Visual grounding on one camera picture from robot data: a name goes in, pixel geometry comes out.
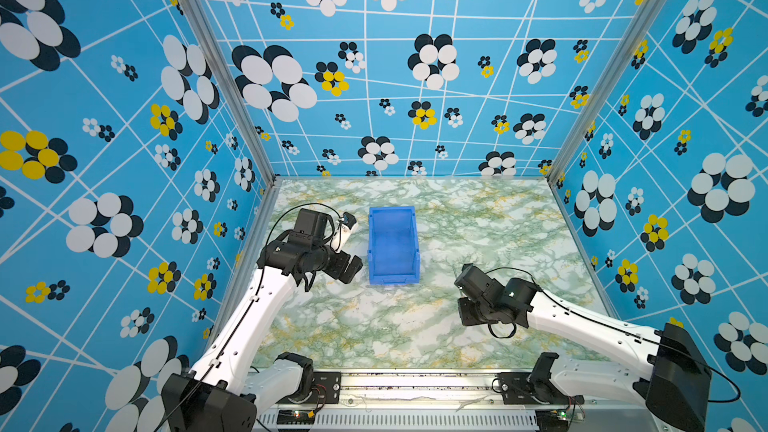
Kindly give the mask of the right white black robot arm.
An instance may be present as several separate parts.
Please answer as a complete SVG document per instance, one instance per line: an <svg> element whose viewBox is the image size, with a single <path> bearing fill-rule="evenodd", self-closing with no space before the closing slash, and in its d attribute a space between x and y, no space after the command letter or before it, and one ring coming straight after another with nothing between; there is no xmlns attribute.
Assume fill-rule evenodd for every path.
<svg viewBox="0 0 768 432"><path fill-rule="evenodd" d="M603 361L567 359L543 352L519 391L554 405L581 404L586 396L644 406L661 422L682 431L703 431L713 376L682 327L654 329L623 322L571 303L520 276L501 283L473 264L455 279L463 325L543 331L604 356Z"/></svg>

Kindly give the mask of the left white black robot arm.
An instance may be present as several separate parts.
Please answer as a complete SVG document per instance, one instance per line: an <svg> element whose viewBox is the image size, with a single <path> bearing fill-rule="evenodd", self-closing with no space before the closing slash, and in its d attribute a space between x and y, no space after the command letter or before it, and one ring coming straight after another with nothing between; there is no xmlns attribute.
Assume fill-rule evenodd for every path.
<svg viewBox="0 0 768 432"><path fill-rule="evenodd" d="M308 292L318 273L348 284L362 260L344 251L356 217L321 203L294 207L292 228L270 232L245 292L220 334L186 372L171 375L161 392L158 425L168 431L250 431L261 413L285 398L312 393L310 358L282 353L245 390L256 352L284 304Z"/></svg>

